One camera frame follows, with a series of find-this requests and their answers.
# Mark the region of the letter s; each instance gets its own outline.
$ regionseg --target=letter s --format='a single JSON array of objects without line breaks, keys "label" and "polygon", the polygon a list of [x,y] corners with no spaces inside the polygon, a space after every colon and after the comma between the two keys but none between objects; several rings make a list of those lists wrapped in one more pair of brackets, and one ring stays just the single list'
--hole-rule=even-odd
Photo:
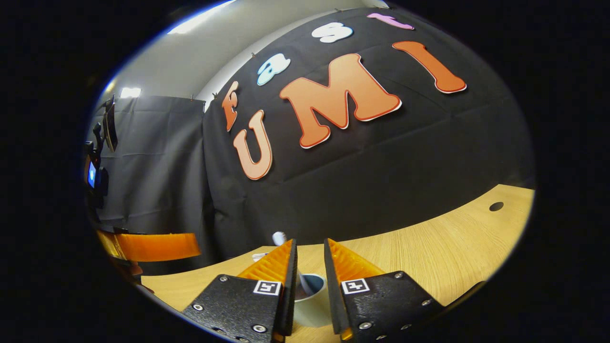
[{"label": "letter s", "polygon": [[349,37],[354,30],[342,23],[329,23],[320,26],[311,32],[311,36],[319,38],[322,43],[334,43],[337,40]]}]

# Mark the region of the ceiling light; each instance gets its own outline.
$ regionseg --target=ceiling light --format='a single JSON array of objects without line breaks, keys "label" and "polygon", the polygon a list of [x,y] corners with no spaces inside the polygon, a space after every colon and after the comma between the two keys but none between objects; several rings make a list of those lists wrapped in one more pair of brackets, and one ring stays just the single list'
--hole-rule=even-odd
[{"label": "ceiling light", "polygon": [[235,0],[231,0],[231,1],[227,1],[223,4],[220,4],[216,7],[212,7],[211,9],[200,13],[196,16],[194,16],[193,18],[185,21],[184,23],[174,27],[171,31],[169,31],[167,34],[171,35],[171,34],[185,34],[188,31],[191,31],[192,29],[195,28],[195,26],[203,23],[206,19],[208,19],[209,17],[211,17],[212,15],[214,15],[214,13],[217,13],[220,9],[222,9],[224,6],[227,6],[228,4],[234,2]]},{"label": "ceiling light", "polygon": [[123,88],[121,90],[121,98],[137,98],[141,92],[142,89],[140,88]]}]

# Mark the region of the pink letter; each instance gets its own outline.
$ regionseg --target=pink letter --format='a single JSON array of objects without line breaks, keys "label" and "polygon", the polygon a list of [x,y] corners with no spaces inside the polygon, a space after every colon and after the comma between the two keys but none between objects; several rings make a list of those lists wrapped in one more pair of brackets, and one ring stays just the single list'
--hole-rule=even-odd
[{"label": "pink letter", "polygon": [[400,27],[401,29],[405,29],[405,30],[414,30],[415,28],[409,24],[401,24],[399,22],[397,22],[396,20],[394,20],[394,18],[392,18],[389,15],[381,15],[379,13],[371,13],[369,15],[367,15],[367,18],[377,18],[381,21],[383,21],[386,24],[390,24],[392,26],[396,26],[396,27]]}]

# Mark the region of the blue screen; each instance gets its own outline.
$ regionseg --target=blue screen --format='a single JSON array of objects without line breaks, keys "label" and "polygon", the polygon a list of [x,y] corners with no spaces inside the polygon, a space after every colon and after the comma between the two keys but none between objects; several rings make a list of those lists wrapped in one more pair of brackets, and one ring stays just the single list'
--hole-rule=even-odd
[{"label": "blue screen", "polygon": [[93,162],[89,162],[89,175],[87,179],[89,180],[89,186],[95,188],[95,167],[93,166]]}]

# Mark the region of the orange gripper pad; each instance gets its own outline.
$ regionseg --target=orange gripper pad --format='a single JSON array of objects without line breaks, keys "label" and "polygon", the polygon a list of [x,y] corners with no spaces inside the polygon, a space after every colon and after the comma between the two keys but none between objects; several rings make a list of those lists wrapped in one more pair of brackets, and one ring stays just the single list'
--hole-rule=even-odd
[{"label": "orange gripper pad", "polygon": [[251,280],[279,281],[282,285],[285,284],[291,248],[292,240],[289,240],[253,263],[237,277]]},{"label": "orange gripper pad", "polygon": [[349,341],[353,336],[354,334],[351,332],[351,328],[347,328],[345,331],[343,331],[343,333],[341,333],[341,340]]},{"label": "orange gripper pad", "polygon": [[379,267],[334,240],[329,238],[328,244],[331,248],[332,263],[335,266],[339,284],[342,281],[385,274]]}]

